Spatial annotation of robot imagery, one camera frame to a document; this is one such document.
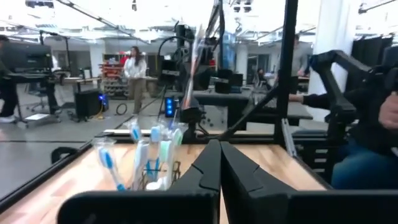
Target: white jacket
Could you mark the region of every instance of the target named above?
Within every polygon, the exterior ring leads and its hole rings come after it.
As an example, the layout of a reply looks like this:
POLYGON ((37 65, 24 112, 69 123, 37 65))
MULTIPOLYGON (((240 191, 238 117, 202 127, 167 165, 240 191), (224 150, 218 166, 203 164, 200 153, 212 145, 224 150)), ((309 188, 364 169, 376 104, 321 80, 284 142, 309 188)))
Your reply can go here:
POLYGON ((139 61, 138 66, 135 65, 136 59, 129 58, 124 64, 124 75, 127 78, 145 78, 147 71, 147 63, 144 59, 139 61))

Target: computer monitor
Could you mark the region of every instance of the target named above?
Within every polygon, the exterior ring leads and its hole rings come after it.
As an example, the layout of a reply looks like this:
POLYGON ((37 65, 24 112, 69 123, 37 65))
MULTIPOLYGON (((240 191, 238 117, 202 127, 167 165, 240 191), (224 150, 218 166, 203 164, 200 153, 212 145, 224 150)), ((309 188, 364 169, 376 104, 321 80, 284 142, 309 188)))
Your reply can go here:
POLYGON ((53 67, 51 48, 46 45, 5 42, 0 59, 12 72, 50 70, 53 67))

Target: blue toothbrush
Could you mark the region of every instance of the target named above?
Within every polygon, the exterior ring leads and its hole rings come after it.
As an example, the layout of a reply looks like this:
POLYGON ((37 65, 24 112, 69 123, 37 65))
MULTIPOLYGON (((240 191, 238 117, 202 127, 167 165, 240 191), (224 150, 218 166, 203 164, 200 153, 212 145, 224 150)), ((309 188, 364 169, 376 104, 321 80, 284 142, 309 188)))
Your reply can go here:
POLYGON ((99 159, 101 160, 102 166, 107 168, 110 171, 111 176, 113 178, 114 183, 116 184, 117 190, 123 191, 126 190, 125 186, 120 183, 118 179, 118 174, 116 172, 115 166, 113 166, 113 161, 111 155, 109 154, 108 150, 100 149, 99 150, 99 159))

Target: office chair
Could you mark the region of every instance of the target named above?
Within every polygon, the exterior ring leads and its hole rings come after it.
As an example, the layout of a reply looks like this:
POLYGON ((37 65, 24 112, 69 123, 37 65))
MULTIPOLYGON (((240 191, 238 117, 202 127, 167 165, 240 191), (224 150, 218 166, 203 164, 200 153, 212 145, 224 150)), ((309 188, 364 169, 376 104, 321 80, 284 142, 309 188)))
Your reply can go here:
POLYGON ((45 88, 40 87, 40 83, 28 83, 26 90, 28 95, 40 98, 40 103, 34 104, 33 107, 31 108, 27 106, 26 109, 30 110, 31 112, 35 112, 35 109, 39 106, 41 106, 41 108, 44 109, 45 102, 43 98, 47 97, 47 94, 45 93, 45 88))

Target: sneaker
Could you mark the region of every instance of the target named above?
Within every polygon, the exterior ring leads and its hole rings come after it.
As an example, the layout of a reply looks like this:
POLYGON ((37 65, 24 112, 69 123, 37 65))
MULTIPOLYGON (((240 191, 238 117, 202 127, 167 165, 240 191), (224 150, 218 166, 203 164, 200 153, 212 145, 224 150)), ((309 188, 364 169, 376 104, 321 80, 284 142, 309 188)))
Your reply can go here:
POLYGON ((0 117, 0 123, 13 123, 15 121, 15 117, 14 116, 8 116, 8 117, 0 117))

